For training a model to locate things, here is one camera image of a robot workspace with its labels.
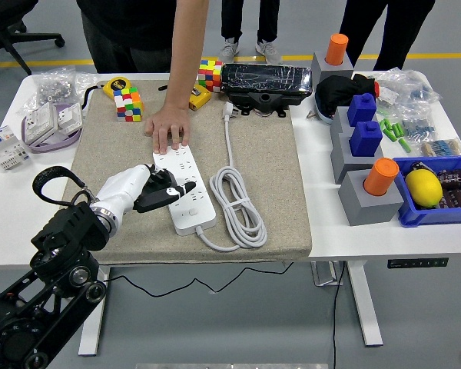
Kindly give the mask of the person's left hand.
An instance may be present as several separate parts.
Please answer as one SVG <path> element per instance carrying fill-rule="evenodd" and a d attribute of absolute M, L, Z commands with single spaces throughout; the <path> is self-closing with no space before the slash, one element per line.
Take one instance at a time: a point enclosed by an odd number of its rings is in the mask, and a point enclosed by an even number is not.
<path fill-rule="evenodd" d="M 151 137 L 155 154 L 166 154 L 169 140 L 173 149 L 188 145 L 191 136 L 188 109 L 164 105 L 147 119 L 144 134 Z"/>

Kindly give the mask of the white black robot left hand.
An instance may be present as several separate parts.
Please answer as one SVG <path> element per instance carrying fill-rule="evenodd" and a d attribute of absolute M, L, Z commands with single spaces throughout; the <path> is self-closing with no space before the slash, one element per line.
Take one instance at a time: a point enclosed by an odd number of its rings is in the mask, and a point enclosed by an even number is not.
<path fill-rule="evenodd" d="M 137 165 L 111 176 L 91 205 L 96 214 L 106 214 L 120 225 L 128 211 L 139 213 L 168 206 L 196 188 L 195 181 L 178 184 L 174 175 L 157 165 Z"/>

